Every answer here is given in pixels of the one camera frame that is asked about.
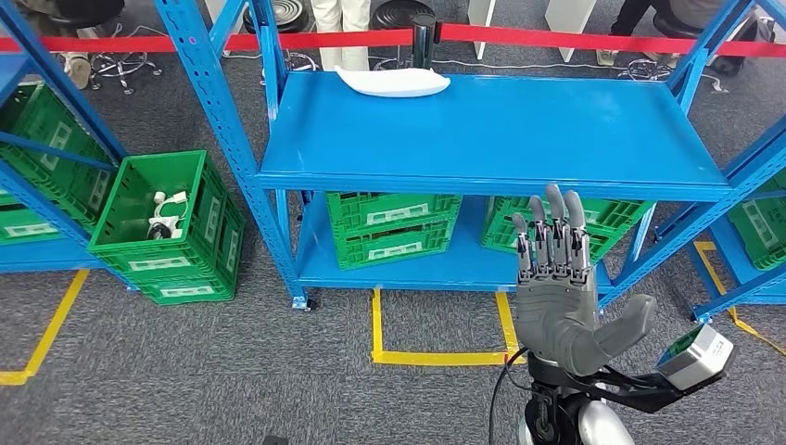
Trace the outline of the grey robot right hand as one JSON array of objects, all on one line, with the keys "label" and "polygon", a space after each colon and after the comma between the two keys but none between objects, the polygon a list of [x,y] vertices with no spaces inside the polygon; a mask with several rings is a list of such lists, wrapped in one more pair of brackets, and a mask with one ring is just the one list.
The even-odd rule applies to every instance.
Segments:
[{"label": "grey robot right hand", "polygon": [[538,359],[573,375],[591,375],[631,349],[653,327],[657,301],[632,297],[614,320],[600,324],[596,267],[579,194],[548,184],[529,199],[533,220],[513,216],[518,272],[515,331]]}]

